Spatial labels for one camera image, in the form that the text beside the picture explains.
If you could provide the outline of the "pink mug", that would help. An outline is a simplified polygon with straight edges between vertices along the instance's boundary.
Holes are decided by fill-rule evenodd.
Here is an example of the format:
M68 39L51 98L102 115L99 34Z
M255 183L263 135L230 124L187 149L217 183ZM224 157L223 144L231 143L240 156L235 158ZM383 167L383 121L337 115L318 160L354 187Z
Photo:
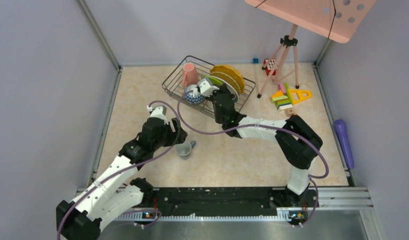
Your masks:
M196 66L191 63L185 63L182 67L181 86L186 88L190 85L196 85L199 82L199 75Z

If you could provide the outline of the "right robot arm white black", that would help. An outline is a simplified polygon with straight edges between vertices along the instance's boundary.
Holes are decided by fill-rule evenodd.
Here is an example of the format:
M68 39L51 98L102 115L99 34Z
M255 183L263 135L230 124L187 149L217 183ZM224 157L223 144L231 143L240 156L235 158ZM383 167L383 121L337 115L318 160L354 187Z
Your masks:
M239 113L230 93L215 90L209 97L215 121L233 138L255 138L277 143L290 164L286 201L299 206L306 200L309 169L323 145L319 135L298 115L286 120L265 120Z

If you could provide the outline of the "grey white cup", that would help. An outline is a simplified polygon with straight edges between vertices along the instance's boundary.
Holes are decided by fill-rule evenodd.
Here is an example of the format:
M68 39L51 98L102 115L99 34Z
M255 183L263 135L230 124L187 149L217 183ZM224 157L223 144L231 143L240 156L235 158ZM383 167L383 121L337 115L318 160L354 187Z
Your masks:
M183 143L177 144L175 151L181 159L187 160L190 157L191 152L196 144L197 142L195 140L185 141Z

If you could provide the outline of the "woven bamboo round tray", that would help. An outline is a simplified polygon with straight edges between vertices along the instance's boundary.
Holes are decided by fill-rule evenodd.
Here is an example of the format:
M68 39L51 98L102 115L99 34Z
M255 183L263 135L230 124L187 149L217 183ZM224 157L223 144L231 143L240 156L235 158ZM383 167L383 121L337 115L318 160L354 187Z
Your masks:
M228 75L224 74L224 73L214 73L214 74L210 74L211 76L215 76L218 78L221 78L222 80L226 81L227 83L229 83L239 94L240 91L238 90L238 85L235 83L235 81Z

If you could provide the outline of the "red patterned bowl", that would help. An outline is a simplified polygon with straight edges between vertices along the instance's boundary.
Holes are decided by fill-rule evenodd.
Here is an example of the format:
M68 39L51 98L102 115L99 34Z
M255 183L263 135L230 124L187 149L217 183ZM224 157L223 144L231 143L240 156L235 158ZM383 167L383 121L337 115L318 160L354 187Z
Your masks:
M192 104L200 104L205 100L205 97L198 92L197 86L188 86L184 89L184 93L184 99Z

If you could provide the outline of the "white plate green red rim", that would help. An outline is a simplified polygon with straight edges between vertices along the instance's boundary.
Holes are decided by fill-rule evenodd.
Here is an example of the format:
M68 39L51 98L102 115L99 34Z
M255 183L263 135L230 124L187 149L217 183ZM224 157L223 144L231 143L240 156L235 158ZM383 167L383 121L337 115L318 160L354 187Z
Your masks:
M231 94L231 100L236 103L239 99L239 95L237 93L237 91L225 80L216 77L216 76L212 76L212 75L208 75L207 78L211 81L211 83L217 87L221 87L222 85L226 85L228 91Z

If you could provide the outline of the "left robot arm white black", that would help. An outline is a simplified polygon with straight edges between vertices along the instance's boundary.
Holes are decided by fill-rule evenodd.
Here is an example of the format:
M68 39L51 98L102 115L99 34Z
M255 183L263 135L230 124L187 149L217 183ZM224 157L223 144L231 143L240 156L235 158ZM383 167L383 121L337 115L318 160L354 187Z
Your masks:
M146 207L153 200L150 184L141 179L117 193L118 188L143 165L157 159L161 147L170 150L186 140L178 116L168 122L149 117L141 132L125 143L111 165L82 194L56 208L57 239L97 240L103 230L131 207Z

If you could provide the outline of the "dark wire dish rack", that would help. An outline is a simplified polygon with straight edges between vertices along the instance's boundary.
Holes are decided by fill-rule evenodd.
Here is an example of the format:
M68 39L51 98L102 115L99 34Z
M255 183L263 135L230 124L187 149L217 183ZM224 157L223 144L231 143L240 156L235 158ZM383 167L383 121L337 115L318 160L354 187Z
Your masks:
M187 64L194 65L198 83L187 85L187 71L184 68ZM228 78L233 79L233 77L222 70L213 70L214 66L211 62L187 55L161 86L171 98L181 100L182 103L211 118L215 117L212 100L217 94L230 96L234 109L239 112L255 90L256 83L244 77L244 85L241 87L234 80L227 81Z

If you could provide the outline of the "yellow polka dot plate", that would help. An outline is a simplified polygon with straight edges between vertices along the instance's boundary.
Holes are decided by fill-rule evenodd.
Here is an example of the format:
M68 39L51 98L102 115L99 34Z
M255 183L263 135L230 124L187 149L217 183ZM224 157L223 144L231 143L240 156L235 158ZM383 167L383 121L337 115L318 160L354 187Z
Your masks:
M213 75L214 73L221 73L221 74L228 75L238 85L239 95L244 93L245 81L244 81L244 78L242 77L242 75L240 74L240 72L237 69L233 68L230 65L220 64L220 65L215 65L210 70L211 75Z

